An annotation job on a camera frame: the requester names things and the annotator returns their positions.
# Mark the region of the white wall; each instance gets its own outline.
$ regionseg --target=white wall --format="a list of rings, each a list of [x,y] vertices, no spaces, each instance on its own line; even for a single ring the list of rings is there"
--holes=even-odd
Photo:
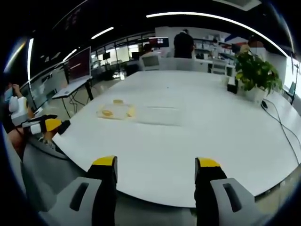
[[[211,30],[211,29],[205,29],[205,28],[198,28],[198,27],[156,27],[155,34],[157,37],[168,37],[169,46],[173,47],[174,46],[174,37],[178,33],[180,33],[183,29],[187,29],[189,31],[189,34],[194,39],[202,39],[206,35],[209,35],[209,34],[211,34],[211,35],[219,34],[224,38],[226,38],[230,35],[229,33]]]
[[[240,38],[240,37],[235,37],[235,38],[227,41],[226,43],[228,43],[228,44],[235,44],[235,43],[241,43],[241,42],[248,42],[248,40]]]

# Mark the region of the black pole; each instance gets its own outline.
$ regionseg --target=black pole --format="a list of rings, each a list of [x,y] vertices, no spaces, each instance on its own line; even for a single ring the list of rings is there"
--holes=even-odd
[[[120,74],[120,66],[119,66],[119,61],[118,61],[116,42],[114,42],[114,48],[115,48],[115,54],[116,54],[117,65],[118,65],[118,73]]]
[[[293,96],[292,96],[292,101],[291,101],[291,105],[293,105],[293,101],[295,100],[295,95],[296,95],[296,88],[297,88],[297,81],[298,81],[298,69],[299,69],[299,66],[297,64],[293,64],[293,66],[296,66],[297,68],[297,71],[296,71],[296,83],[295,83],[295,87],[293,89]]]
[[[129,61],[131,61],[131,56],[130,56],[129,50],[130,49],[128,47],[128,38],[127,38],[127,54],[128,54]]]
[[[108,63],[108,60],[107,59],[105,59],[104,60],[104,67],[105,67],[105,71],[107,71],[108,69],[107,69],[107,63]]]

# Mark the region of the black shirt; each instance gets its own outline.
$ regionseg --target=black shirt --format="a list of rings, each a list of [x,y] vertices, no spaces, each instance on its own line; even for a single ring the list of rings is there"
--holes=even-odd
[[[193,38],[190,35],[184,32],[177,34],[174,38],[174,57],[191,59],[193,44]]]

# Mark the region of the black cable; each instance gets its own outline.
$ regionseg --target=black cable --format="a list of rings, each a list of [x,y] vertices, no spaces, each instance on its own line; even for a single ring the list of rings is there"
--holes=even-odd
[[[67,108],[66,108],[66,105],[65,105],[65,102],[64,102],[64,98],[62,98],[62,101],[63,101],[63,105],[64,105],[64,107],[65,107],[65,110],[66,110],[66,112],[67,112],[67,115],[69,116],[69,119],[70,119],[71,117],[70,117],[69,112],[68,112],[68,110],[67,110]]]
[[[73,112],[75,114],[77,112],[77,107],[78,107],[77,103],[72,102],[72,98],[69,97],[69,104],[73,105]]]
[[[264,110],[266,113],[268,113],[269,116],[271,116],[273,119],[275,119],[277,122],[280,123],[281,129],[282,129],[282,131],[283,131],[283,133],[284,133],[284,135],[285,135],[285,137],[286,137],[286,139],[287,139],[287,141],[288,141],[288,143],[289,143],[291,149],[293,150],[293,153],[294,153],[294,155],[295,155],[295,157],[296,157],[297,163],[298,163],[298,165],[300,165],[299,160],[298,160],[298,157],[297,157],[297,154],[296,154],[296,152],[295,152],[295,150],[294,150],[294,148],[293,148],[292,143],[290,142],[289,138],[287,137],[284,128],[286,128],[288,131],[290,131],[290,132],[297,138],[297,140],[298,140],[298,142],[299,142],[300,149],[301,149],[301,142],[300,142],[300,140],[298,139],[297,135],[296,135],[294,132],[292,132],[288,127],[286,127],[285,125],[282,124],[281,119],[280,119],[279,112],[278,112],[276,106],[274,105],[274,103],[271,102],[271,101],[269,101],[269,100],[266,100],[266,99],[264,99],[264,101],[268,101],[268,102],[270,102],[270,103],[274,106],[274,108],[275,108],[275,110],[276,110],[276,112],[277,112],[278,119],[275,118],[273,115],[271,115],[271,114],[267,111],[267,109],[266,109],[264,106],[262,106],[262,104],[261,104],[261,107],[263,108],[263,110]]]
[[[19,135],[20,135],[21,137],[23,137],[24,140],[27,140],[26,137],[25,137],[25,135],[22,134],[22,133],[18,130],[17,127],[15,127],[15,130],[19,133]],[[61,157],[55,156],[55,155],[53,155],[53,154],[50,154],[50,153],[48,153],[48,152],[45,152],[44,150],[42,150],[40,147],[37,147],[36,145],[34,145],[34,144],[33,144],[32,142],[30,142],[29,140],[27,140],[27,142],[28,142],[29,144],[31,144],[32,146],[34,146],[35,148],[37,148],[40,152],[42,152],[42,153],[44,153],[44,154],[47,154],[47,155],[49,155],[49,156],[51,156],[51,157],[54,157],[54,158],[56,158],[56,159],[69,161],[69,159],[61,158]]]
[[[72,99],[73,99],[74,101],[76,101],[77,103],[79,103],[79,104],[85,106],[85,104],[83,104],[82,102],[80,102],[80,101],[78,101],[78,100],[75,99],[75,96],[76,96],[77,92],[78,92],[78,90],[75,92],[74,95],[71,95],[71,96],[72,96]]]

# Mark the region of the person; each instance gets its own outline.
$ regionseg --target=person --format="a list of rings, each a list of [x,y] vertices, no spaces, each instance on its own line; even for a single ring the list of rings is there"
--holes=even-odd
[[[263,43],[258,41],[255,36],[251,36],[249,41],[240,47],[240,53],[247,53],[251,51],[251,48],[263,48]]]
[[[216,38],[213,39],[213,44],[211,46],[211,52],[210,55],[212,58],[218,59],[219,57],[219,45],[218,45],[218,40]]]
[[[11,97],[17,96],[21,98],[23,95],[20,91],[20,86],[13,82],[13,78],[11,75],[8,75],[4,79],[4,109],[2,116],[2,124],[3,127],[8,134],[8,138],[10,139],[14,149],[16,150],[19,157],[22,159],[24,154],[24,149],[26,146],[26,133],[22,127],[16,127],[11,120],[11,112],[8,109],[8,103]],[[32,119],[34,114],[30,107],[27,108],[28,118]],[[43,134],[43,137],[40,138],[40,141],[49,145],[51,148],[54,148],[54,144],[51,142],[52,138],[56,134],[56,129],[53,131],[48,131]]]
[[[144,45],[144,47],[143,47],[143,55],[148,54],[150,52],[152,52],[152,50],[151,50],[151,44],[146,43]]]
[[[193,38],[187,29],[184,29],[174,38],[174,57],[192,59],[194,50]]]

